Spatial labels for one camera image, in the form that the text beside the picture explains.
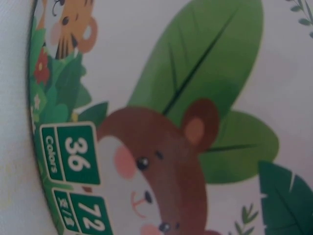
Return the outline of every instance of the bear ear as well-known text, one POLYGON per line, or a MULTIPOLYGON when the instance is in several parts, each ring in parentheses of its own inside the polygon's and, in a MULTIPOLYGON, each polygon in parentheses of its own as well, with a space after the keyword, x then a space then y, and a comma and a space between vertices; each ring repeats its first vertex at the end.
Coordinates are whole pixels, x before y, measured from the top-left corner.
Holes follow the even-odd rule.
POLYGON ((185 112, 181 123, 185 137, 197 151, 206 151, 214 142, 219 130, 218 110, 209 99, 199 99, 185 112))
POLYGON ((91 17, 90 19, 89 27, 91 29, 89 38, 88 39, 83 38, 82 40, 78 42, 77 48, 81 53, 87 53, 91 51, 91 49, 93 48, 97 40, 98 26, 97 26, 96 20, 93 17, 91 17))

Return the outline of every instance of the small plant sprig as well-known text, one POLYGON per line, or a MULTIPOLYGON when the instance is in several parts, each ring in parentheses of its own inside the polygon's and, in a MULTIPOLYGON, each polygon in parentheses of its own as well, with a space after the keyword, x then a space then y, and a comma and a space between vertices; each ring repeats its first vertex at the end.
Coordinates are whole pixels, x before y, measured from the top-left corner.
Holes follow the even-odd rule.
POLYGON ((241 220, 242 220, 242 226, 239 225, 239 223, 236 221, 235 222, 235 228, 237 235, 251 235, 254 227, 250 227, 249 229, 249 224, 255 220, 255 218, 259 215, 259 212, 252 212, 253 211, 253 204, 250 205, 249 210, 243 206, 242 211, 241 211, 241 220))
MULTIPOLYGON (((312 26, 313 25, 313 15, 312 11, 310 9, 310 6, 306 0, 286 0, 286 1, 293 1, 296 5, 290 8, 293 12, 299 12, 302 11, 305 15, 304 18, 299 19, 299 23, 305 26, 312 26)), ((313 38, 313 31, 310 33, 310 37, 313 38)))

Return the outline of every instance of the paper packaging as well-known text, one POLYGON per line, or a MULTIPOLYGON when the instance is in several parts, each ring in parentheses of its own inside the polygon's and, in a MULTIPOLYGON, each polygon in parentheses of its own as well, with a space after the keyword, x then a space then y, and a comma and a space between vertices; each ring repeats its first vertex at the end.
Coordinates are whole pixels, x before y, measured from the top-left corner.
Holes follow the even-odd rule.
POLYGON ((312 233, 310 6, 37 1, 30 111, 59 234, 312 233))

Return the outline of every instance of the pink cheek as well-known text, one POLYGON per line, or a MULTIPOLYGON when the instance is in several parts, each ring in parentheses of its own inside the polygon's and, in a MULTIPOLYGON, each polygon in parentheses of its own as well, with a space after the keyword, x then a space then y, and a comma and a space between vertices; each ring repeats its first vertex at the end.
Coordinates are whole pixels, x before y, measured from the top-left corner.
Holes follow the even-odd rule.
POLYGON ((140 235, 161 235, 161 232, 156 226, 147 224, 141 227, 140 235))
POLYGON ((136 173, 134 158, 125 146, 121 146, 116 151, 114 164, 118 174, 124 179, 131 179, 136 173))

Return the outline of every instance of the red flower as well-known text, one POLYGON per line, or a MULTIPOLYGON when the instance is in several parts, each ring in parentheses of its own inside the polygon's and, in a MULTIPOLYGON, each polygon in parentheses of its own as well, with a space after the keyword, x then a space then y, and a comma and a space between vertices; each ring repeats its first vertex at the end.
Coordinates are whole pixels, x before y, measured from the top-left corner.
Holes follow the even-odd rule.
POLYGON ((44 52, 43 48, 40 51, 34 75, 38 84, 41 82, 43 82, 45 85, 47 84, 47 81, 50 77, 50 71, 48 68, 48 55, 46 52, 44 52))

